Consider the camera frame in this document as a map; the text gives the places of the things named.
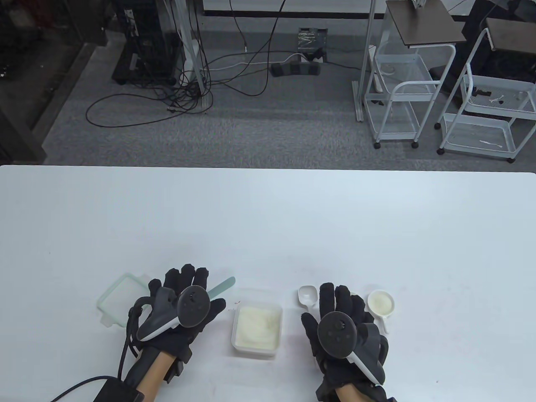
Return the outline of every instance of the white powder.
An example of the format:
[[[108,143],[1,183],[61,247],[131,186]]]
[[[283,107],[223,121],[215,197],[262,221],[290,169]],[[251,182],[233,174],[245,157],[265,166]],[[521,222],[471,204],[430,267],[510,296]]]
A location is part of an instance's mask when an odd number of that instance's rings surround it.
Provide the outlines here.
[[[279,312],[244,306],[236,325],[235,343],[240,347],[276,349],[279,342]]]
[[[369,308],[379,316],[386,316],[393,309],[393,303],[383,293],[374,293],[369,300]]]

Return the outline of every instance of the forearm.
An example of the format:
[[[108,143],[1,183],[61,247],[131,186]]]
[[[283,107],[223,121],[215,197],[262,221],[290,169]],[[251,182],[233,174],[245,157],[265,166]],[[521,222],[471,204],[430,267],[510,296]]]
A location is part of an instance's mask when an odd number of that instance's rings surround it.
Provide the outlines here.
[[[142,381],[136,387],[145,396],[143,402],[153,402],[155,400],[160,385],[174,361],[175,358],[170,354],[160,352]]]
[[[354,384],[346,384],[335,390],[340,402],[372,402],[372,400],[363,395]]]

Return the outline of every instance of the white plastic spoon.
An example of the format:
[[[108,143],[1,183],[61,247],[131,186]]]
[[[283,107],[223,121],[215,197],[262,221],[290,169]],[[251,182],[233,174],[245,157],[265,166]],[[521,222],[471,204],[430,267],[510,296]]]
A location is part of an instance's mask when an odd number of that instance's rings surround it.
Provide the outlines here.
[[[307,308],[307,312],[311,313],[312,307],[318,301],[318,292],[316,287],[308,285],[298,289],[298,301]]]

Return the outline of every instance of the dark wooden shelf top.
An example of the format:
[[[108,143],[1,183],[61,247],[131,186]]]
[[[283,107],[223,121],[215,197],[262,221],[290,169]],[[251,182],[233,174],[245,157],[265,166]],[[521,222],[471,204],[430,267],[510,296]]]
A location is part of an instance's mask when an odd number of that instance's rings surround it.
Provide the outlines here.
[[[536,24],[487,18],[494,50],[518,51],[536,55]]]
[[[420,9],[415,9],[411,0],[388,0],[386,4],[406,46],[465,42],[460,26],[441,0],[427,0]]]

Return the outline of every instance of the cart shelf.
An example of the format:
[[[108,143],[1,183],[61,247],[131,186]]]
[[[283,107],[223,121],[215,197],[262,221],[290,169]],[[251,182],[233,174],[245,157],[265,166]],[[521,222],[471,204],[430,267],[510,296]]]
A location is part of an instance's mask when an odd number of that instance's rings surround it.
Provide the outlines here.
[[[464,75],[461,92],[464,100],[470,80],[473,91],[465,110],[493,116],[536,120],[536,85],[504,78]]]
[[[375,94],[365,95],[365,111],[374,132],[374,138],[378,136],[387,110],[387,102],[377,99],[381,97]],[[382,130],[382,139],[413,139],[418,131],[419,121],[411,102],[393,102]]]
[[[443,139],[456,114],[445,113],[441,121]],[[516,151],[507,121],[487,117],[460,115],[449,135],[446,150],[472,152],[508,158]]]
[[[394,94],[399,95],[400,100],[411,98],[407,100],[427,102],[432,99],[437,87],[432,84],[434,80],[419,54],[379,54],[374,62],[384,93],[393,93],[397,85],[407,81],[429,81],[430,84],[399,86]]]

